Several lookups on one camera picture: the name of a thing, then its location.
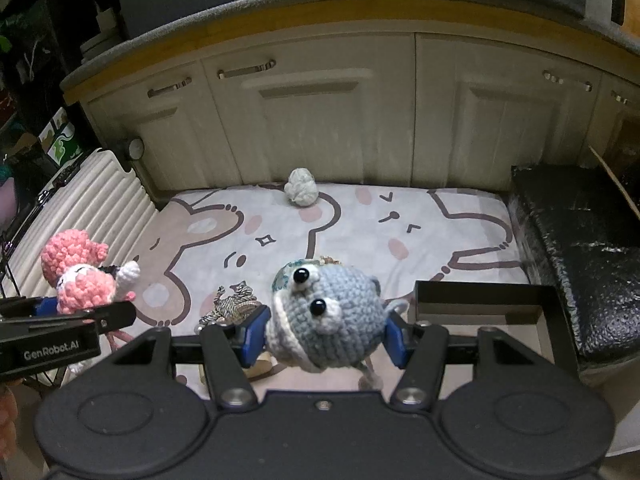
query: black bead eye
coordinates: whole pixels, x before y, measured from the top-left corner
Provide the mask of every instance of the black bead eye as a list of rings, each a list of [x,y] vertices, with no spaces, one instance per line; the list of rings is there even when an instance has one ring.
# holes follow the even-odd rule
[[[305,267],[296,269],[293,273],[293,281],[296,283],[305,283],[309,279],[309,271]]]
[[[322,316],[326,310],[326,303],[324,300],[313,300],[309,305],[309,310],[312,316]]]

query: black leather cushion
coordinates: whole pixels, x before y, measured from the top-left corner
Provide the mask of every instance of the black leather cushion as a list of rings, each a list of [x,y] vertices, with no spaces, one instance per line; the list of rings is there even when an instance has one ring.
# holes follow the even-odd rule
[[[510,215],[529,279],[561,291],[582,368],[640,354],[640,220],[600,168],[514,168]]]

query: countertop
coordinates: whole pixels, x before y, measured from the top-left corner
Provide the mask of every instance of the countertop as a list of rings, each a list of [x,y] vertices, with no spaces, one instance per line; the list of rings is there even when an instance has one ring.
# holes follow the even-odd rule
[[[309,2],[319,2],[323,0],[238,0],[228,4],[223,4],[212,9],[203,10],[197,12],[191,16],[181,18],[167,25],[150,30],[145,34],[142,34],[133,40],[125,41],[99,56],[89,60],[82,66],[78,67],[71,74],[65,77],[60,83],[60,88],[63,91],[68,91],[99,74],[101,71],[112,65],[113,63],[120,61],[127,56],[135,53],[135,51],[154,44],[156,42],[165,40],[168,37],[177,35],[192,27],[198,25],[205,25],[215,20],[222,20],[233,16],[239,16],[242,14],[250,14],[252,12],[269,9],[274,7],[286,7],[293,6],[295,4],[304,4]],[[579,19],[568,13],[558,11],[539,3],[527,1],[527,0],[455,0],[465,1],[478,4],[484,4],[492,7],[500,7],[503,9],[516,10],[519,12],[526,12],[534,16],[551,20],[553,22],[565,25],[568,27],[588,32],[604,38],[605,40],[613,43],[617,46],[624,48],[636,56],[640,56],[640,38],[632,37],[625,34],[620,26],[615,23],[611,23],[606,27],[600,23],[588,20]]]

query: cartoon printed mat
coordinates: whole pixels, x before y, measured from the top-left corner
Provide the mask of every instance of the cartoon printed mat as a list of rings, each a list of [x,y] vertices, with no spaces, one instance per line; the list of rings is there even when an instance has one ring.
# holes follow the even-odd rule
[[[319,185],[309,208],[287,203],[282,186],[184,192],[146,229],[132,254],[142,279],[138,319],[126,332],[170,326],[191,335],[212,308],[246,282],[270,304],[271,282],[287,262],[329,256],[377,276],[385,299],[408,296],[415,280],[527,283],[507,209],[495,195],[469,189],[408,189]],[[372,356],[388,395],[401,372],[384,349]],[[357,389],[359,372],[341,368],[307,374],[276,365],[253,381],[267,389]],[[195,366],[178,380],[207,396]]]

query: wooden countertop edge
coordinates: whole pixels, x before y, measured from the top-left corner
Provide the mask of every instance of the wooden countertop edge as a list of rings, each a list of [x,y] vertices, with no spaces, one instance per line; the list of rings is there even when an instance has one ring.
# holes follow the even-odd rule
[[[176,32],[127,54],[64,94],[73,104],[143,68],[206,46],[286,28],[360,20],[430,20],[496,28],[571,44],[592,56],[614,57],[640,71],[640,57],[595,34],[525,12],[455,0],[321,0],[254,10]]]

